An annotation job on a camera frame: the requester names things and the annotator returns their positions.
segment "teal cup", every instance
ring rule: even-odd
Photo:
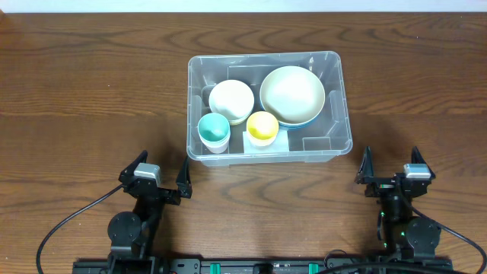
[[[198,122],[198,133],[209,151],[219,154],[227,150],[230,140],[230,123],[219,113],[204,115]]]

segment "yellow cup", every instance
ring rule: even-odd
[[[256,112],[247,120],[247,137],[255,146],[263,147],[272,144],[278,131],[278,120],[266,111]]]

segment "wood grain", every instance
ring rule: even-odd
[[[117,185],[142,149],[168,187],[186,155],[192,56],[334,50],[354,148],[325,164],[207,168],[168,206],[158,255],[324,257],[379,248],[379,209],[353,183],[366,145],[379,175],[417,145],[438,178],[415,205],[487,247],[487,21],[484,14],[10,14],[0,25],[0,272],[34,273],[45,234]],[[116,193],[48,242],[47,273],[109,253]],[[443,233],[438,255],[476,271]]]

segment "plastic bin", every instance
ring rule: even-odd
[[[312,71],[323,83],[326,101],[320,115],[308,126],[281,132],[272,148],[252,149],[245,140],[246,122],[231,127],[228,149],[212,154],[198,135],[198,121],[211,110],[208,97],[217,83],[234,79],[249,85],[255,97],[253,112],[262,110],[260,85],[273,70],[298,65]],[[188,155],[207,166],[326,162],[352,149],[349,112],[343,84],[342,63],[335,52],[270,53],[234,56],[195,56],[188,64]]]

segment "white bowl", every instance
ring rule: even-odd
[[[311,122],[325,105],[325,88],[309,70],[285,66],[269,73],[260,87],[260,103],[265,111],[289,128]]]
[[[231,126],[242,123],[252,113],[254,105],[252,90],[237,80],[217,84],[208,102],[212,112],[225,116]]]

